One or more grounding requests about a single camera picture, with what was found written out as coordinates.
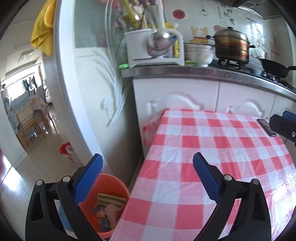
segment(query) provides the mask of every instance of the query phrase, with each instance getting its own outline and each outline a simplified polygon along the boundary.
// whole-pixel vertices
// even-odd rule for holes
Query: utensil holder
[[[178,58],[165,58],[163,56],[152,57],[147,52],[147,45],[150,36],[153,34],[151,28],[134,30],[124,33],[127,43],[128,64],[129,67],[140,65],[156,65],[156,64],[177,64],[185,65],[184,61],[184,40],[180,32],[174,29],[165,29],[167,32],[173,33],[178,37],[180,56]]]

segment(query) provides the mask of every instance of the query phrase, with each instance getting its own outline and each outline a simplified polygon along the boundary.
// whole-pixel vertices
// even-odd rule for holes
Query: orange bucket
[[[86,199],[79,203],[79,207],[90,225],[102,239],[105,239],[111,237],[114,230],[102,232],[98,220],[93,213],[93,209],[97,206],[98,193],[122,197],[127,200],[129,199],[130,193],[126,185],[117,177],[106,173],[100,173],[92,185]]]

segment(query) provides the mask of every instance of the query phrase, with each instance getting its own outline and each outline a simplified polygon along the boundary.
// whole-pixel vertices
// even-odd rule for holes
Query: wok
[[[284,65],[277,63],[275,61],[271,61],[268,59],[260,59],[261,63],[262,63],[262,67],[263,69],[269,73],[272,74],[276,77],[285,79],[288,76],[288,73],[290,72],[290,70],[296,70],[296,66],[289,66],[288,68],[285,67]]]

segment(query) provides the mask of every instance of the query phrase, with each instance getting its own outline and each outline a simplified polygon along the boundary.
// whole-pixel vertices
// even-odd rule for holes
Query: spoon
[[[165,30],[165,23],[164,23],[164,14],[163,14],[163,3],[162,0],[158,0],[158,17],[157,17],[157,25],[158,30],[154,32],[149,41],[148,45],[156,50],[156,51],[163,51],[168,49],[175,41],[172,38],[171,34]]]

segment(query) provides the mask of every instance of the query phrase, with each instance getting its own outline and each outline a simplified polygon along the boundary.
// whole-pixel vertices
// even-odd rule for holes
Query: tablecloth
[[[256,117],[167,109],[112,241],[191,241],[216,204],[192,165],[201,152],[209,164],[236,180],[257,178],[267,200],[274,240],[296,205],[296,172],[279,136],[270,137]],[[221,237],[234,222],[239,200]]]
[[[30,102],[33,110],[42,110],[44,113],[46,104],[38,94],[30,97]]]

